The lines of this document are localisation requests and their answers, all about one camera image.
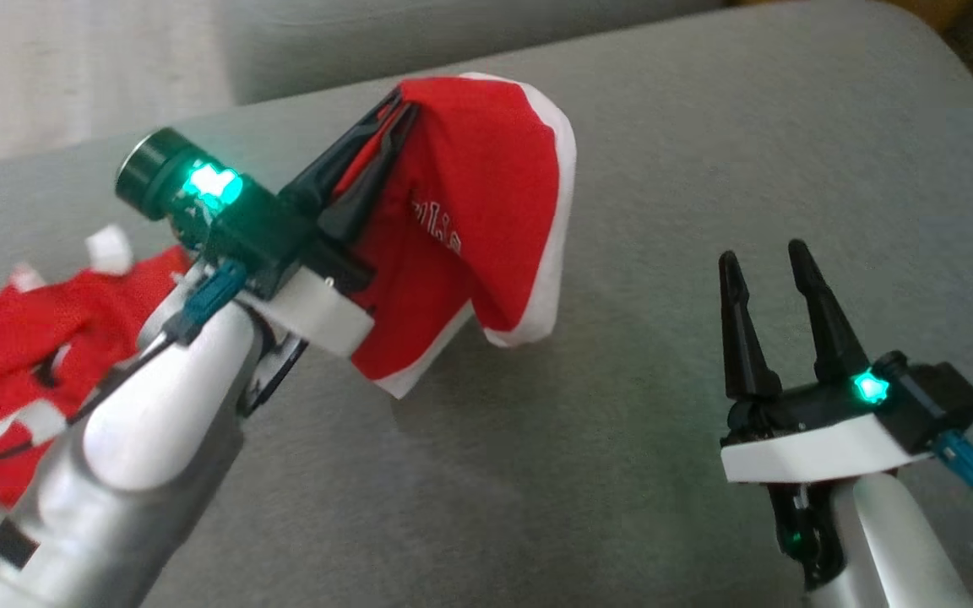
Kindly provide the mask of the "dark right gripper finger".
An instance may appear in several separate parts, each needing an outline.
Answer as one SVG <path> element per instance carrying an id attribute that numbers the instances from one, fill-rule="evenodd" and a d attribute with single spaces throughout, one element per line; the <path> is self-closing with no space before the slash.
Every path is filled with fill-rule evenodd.
<path id="1" fill-rule="evenodd" d="M 780 396 L 781 380 L 767 365 L 748 311 L 750 293 L 737 255 L 723 252 L 718 267 L 726 396 L 736 401 Z"/>
<path id="2" fill-rule="evenodd" d="M 792 239 L 788 253 L 796 289 L 807 304 L 818 383 L 841 383 L 867 371 L 865 350 L 807 244 Z"/>

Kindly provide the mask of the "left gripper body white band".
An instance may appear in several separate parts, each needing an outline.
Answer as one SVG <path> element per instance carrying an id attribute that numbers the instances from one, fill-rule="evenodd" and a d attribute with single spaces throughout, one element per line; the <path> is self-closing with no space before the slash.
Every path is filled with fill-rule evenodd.
<path id="1" fill-rule="evenodd" d="M 374 270 L 355 254 L 321 240 L 310 246 L 287 281 L 268 300 L 243 290 L 236 301 L 283 334 L 348 358 L 370 334 L 370 312 L 352 301 L 372 282 Z"/>

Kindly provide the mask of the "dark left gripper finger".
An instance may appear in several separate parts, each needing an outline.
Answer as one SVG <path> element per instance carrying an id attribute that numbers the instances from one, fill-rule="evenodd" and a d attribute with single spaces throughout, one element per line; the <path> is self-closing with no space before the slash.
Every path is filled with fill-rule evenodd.
<path id="1" fill-rule="evenodd" d="M 282 203 L 307 216 L 320 214 L 360 151 L 389 123 L 402 104 L 400 91 L 389 91 L 362 119 L 352 124 L 317 159 L 281 188 Z"/>
<path id="2" fill-rule="evenodd" d="M 381 128 L 376 154 L 320 215 L 319 226 L 329 237 L 346 246 L 358 240 L 416 123 L 418 112 L 417 104 L 406 103 L 391 111 L 391 117 Z"/>

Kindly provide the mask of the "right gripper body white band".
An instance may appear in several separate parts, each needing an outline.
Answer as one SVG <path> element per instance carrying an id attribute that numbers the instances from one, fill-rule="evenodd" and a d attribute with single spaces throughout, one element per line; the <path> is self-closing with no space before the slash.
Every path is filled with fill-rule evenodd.
<path id="1" fill-rule="evenodd" d="M 876 414 L 887 384 L 863 378 L 814 383 L 727 413 L 720 461 L 729 482 L 808 484 L 895 470 L 927 459 L 908 453 Z"/>

